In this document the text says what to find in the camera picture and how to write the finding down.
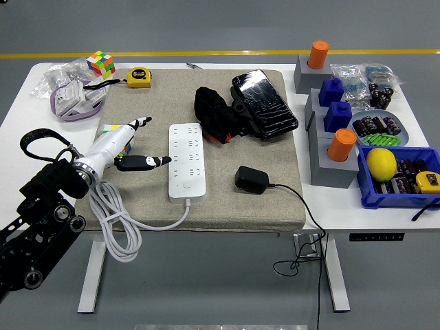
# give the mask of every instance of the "black capacitor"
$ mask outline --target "black capacitor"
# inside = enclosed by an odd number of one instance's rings
[[[375,106],[375,109],[385,110],[391,102],[391,98],[388,95],[382,94],[379,98],[379,102]]]
[[[416,159],[415,161],[412,162],[412,164],[414,165],[418,173],[425,172],[428,170],[428,167],[426,166],[426,163],[423,159]]]
[[[370,100],[370,105],[372,107],[375,107],[378,103],[379,103],[379,99],[382,96],[382,92],[375,90],[371,92],[371,100]]]
[[[409,159],[401,160],[400,167],[407,177],[415,177],[418,173],[413,163]]]
[[[360,138],[363,138],[369,134],[369,130],[366,129],[361,119],[355,120],[352,125],[353,128],[355,129],[357,136],[359,136]]]
[[[394,189],[393,189],[393,185],[391,184],[391,181],[382,182],[380,184],[380,188],[382,190],[382,194],[393,194],[394,193]]]
[[[394,89],[392,89],[390,87],[386,87],[386,88],[384,88],[384,91],[382,93],[391,98],[391,96],[393,96],[393,94],[394,94]]]
[[[361,121],[362,121],[362,124],[364,124],[364,126],[368,130],[369,134],[376,134],[378,132],[378,129],[377,129],[376,125],[374,124],[373,119],[371,119],[371,117],[369,115],[366,117],[363,117],[361,119]]]
[[[397,125],[397,123],[393,117],[391,117],[391,116],[385,117],[384,122],[385,122],[386,126],[388,127],[388,132],[391,135],[397,135],[402,131],[400,129],[400,127]]]
[[[376,125],[379,133],[387,133],[388,132],[388,127],[386,126],[385,121],[382,119],[382,117],[379,117],[379,116],[374,117],[373,122],[374,122],[374,125]]]
[[[404,175],[404,172],[402,170],[402,167],[400,166],[400,162],[396,160],[396,174],[394,174],[395,177],[400,177]]]
[[[406,177],[394,177],[390,180],[393,190],[396,194],[412,193],[411,185]]]
[[[374,189],[375,193],[382,194],[382,188],[380,186],[380,182],[378,182],[374,179],[372,179],[372,181],[373,181],[373,189]]]
[[[373,91],[376,91],[379,89],[379,86],[377,84],[375,84],[374,82],[372,82],[371,84],[368,85],[368,89],[370,89],[370,93],[373,93]]]

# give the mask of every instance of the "smartphone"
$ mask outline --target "smartphone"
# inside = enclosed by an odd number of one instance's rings
[[[261,70],[233,78],[231,95],[234,110],[250,121],[258,138],[272,138],[298,128],[298,120]]]

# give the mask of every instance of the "orange cap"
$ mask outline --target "orange cap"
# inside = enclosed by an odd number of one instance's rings
[[[338,129],[331,141],[327,155],[335,162],[344,162],[356,143],[356,134],[350,129]]]
[[[324,67],[325,58],[329,52],[330,45],[323,40],[317,40],[313,43],[310,51],[308,66],[312,69],[322,69]]]

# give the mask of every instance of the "blue bin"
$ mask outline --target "blue bin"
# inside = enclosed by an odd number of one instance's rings
[[[359,173],[357,182],[362,194],[364,208],[423,208],[428,204],[440,203],[440,195],[434,194],[378,194],[374,191],[373,181],[366,164],[368,153],[375,146],[360,146],[357,162]],[[440,157],[437,150],[429,147],[381,147],[391,151],[397,160],[424,160],[429,171],[440,173]]]

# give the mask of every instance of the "coiled white cable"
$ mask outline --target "coiled white cable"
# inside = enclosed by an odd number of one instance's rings
[[[164,227],[153,227],[144,225],[130,217],[122,203],[118,188],[111,182],[102,180],[95,189],[90,191],[89,201],[91,210],[100,222],[108,251],[114,259],[122,263],[128,263],[138,255],[142,244],[139,228],[154,231],[173,229],[185,221],[191,207],[191,200],[189,198],[185,199],[185,213],[177,222]],[[113,224],[118,221],[121,222],[126,233],[126,248],[123,248],[113,236]]]

